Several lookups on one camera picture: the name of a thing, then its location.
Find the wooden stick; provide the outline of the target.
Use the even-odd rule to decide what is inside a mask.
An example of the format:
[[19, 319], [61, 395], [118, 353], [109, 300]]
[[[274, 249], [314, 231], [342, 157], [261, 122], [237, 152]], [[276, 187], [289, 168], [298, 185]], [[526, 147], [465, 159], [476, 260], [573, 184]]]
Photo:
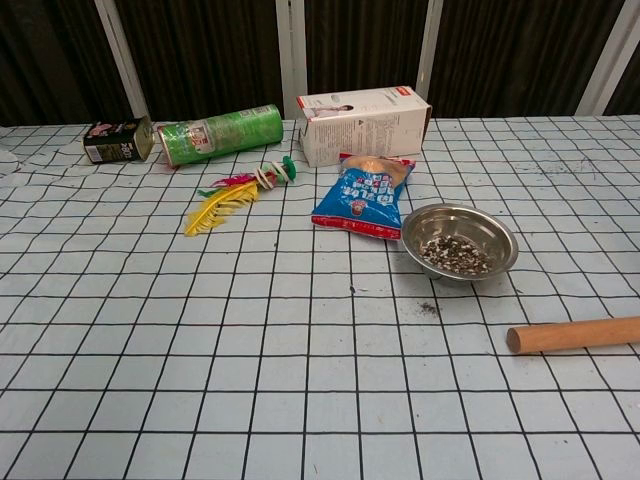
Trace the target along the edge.
[[510, 328], [509, 350], [515, 354], [571, 350], [640, 342], [640, 316]]

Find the white black-checkered tablecloth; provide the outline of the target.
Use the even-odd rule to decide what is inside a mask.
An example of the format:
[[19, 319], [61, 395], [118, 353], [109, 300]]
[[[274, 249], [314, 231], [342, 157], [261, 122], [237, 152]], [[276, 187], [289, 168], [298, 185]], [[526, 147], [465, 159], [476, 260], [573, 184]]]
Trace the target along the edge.
[[[0, 126], [0, 480], [640, 480], [640, 344], [505, 342], [640, 314], [640, 115], [433, 121], [402, 212], [468, 204], [520, 247], [470, 284], [315, 227], [337, 169], [295, 123], [181, 169], [93, 165], [84, 132]], [[292, 182], [184, 235], [284, 156]]]

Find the green chips can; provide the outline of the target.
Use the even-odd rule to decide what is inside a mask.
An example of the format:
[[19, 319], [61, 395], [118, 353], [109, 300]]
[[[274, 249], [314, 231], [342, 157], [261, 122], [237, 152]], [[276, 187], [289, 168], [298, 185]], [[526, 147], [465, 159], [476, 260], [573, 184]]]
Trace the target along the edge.
[[284, 135], [279, 109], [273, 104], [160, 125], [157, 131], [172, 167], [279, 143]]

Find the colourful feather shuttlecock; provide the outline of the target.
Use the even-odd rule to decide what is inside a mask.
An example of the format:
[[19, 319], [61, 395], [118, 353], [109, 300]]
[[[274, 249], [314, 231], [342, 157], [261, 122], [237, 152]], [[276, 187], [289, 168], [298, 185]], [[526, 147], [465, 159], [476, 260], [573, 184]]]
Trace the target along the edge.
[[252, 172], [216, 181], [209, 191], [200, 191], [204, 200], [186, 217], [185, 236], [196, 236], [223, 224], [236, 210], [258, 200], [262, 190], [292, 182], [297, 169], [289, 156]]

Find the crushed seeds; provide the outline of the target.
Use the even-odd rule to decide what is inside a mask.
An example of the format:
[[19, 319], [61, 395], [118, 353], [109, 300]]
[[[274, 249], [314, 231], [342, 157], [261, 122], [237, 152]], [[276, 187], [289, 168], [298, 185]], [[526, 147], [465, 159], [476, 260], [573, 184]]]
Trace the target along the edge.
[[420, 246], [422, 258], [432, 266], [454, 274], [478, 276], [489, 273], [490, 257], [472, 242], [456, 236], [440, 236]]

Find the white metal frame post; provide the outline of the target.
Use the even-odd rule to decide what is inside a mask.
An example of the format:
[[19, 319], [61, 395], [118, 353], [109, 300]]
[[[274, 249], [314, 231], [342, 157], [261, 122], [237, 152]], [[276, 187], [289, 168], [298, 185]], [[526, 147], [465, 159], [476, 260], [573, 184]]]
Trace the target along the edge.
[[132, 114], [135, 117], [148, 116], [147, 102], [116, 2], [115, 0], [94, 0], [94, 4]]
[[428, 0], [415, 91], [428, 100], [444, 0]]
[[281, 86], [286, 120], [302, 117], [297, 103], [308, 94], [304, 0], [275, 0]]
[[576, 116], [604, 114], [640, 43], [640, 0], [625, 0], [585, 87]]

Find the white carton box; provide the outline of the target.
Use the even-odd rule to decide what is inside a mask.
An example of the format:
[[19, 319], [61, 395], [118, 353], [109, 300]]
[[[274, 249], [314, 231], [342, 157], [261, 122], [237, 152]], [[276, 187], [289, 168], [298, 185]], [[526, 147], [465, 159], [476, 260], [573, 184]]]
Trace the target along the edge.
[[297, 103], [306, 119], [299, 141], [315, 168], [337, 164], [342, 153], [417, 154], [432, 114], [409, 86], [305, 95]]

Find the blue snack bag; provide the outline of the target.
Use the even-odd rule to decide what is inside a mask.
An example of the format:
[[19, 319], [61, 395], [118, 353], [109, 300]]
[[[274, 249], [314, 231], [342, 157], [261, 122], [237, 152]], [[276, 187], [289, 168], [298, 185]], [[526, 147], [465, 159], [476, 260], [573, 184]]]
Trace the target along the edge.
[[398, 201], [415, 161], [347, 153], [339, 160], [340, 175], [314, 208], [312, 223], [374, 238], [400, 239]]

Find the black rectangular tin can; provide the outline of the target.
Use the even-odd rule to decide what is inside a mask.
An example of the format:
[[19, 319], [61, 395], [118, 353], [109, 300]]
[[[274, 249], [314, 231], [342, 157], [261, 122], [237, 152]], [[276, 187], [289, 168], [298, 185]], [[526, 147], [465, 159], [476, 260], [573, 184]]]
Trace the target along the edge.
[[124, 122], [96, 122], [83, 137], [83, 147], [93, 164], [145, 161], [154, 144], [148, 116]]

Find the stainless steel bowl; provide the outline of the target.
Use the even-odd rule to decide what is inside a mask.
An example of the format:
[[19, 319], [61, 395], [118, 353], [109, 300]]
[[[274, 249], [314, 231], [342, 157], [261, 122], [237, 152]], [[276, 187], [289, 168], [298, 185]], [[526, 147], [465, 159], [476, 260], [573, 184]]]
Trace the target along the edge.
[[[420, 254], [420, 246], [440, 236], [461, 237], [475, 244], [492, 260], [489, 273], [470, 276], [437, 269]], [[497, 218], [464, 205], [433, 204], [420, 207], [409, 214], [402, 224], [402, 244], [427, 275], [456, 281], [480, 281], [498, 276], [514, 266], [519, 247], [514, 234]]]

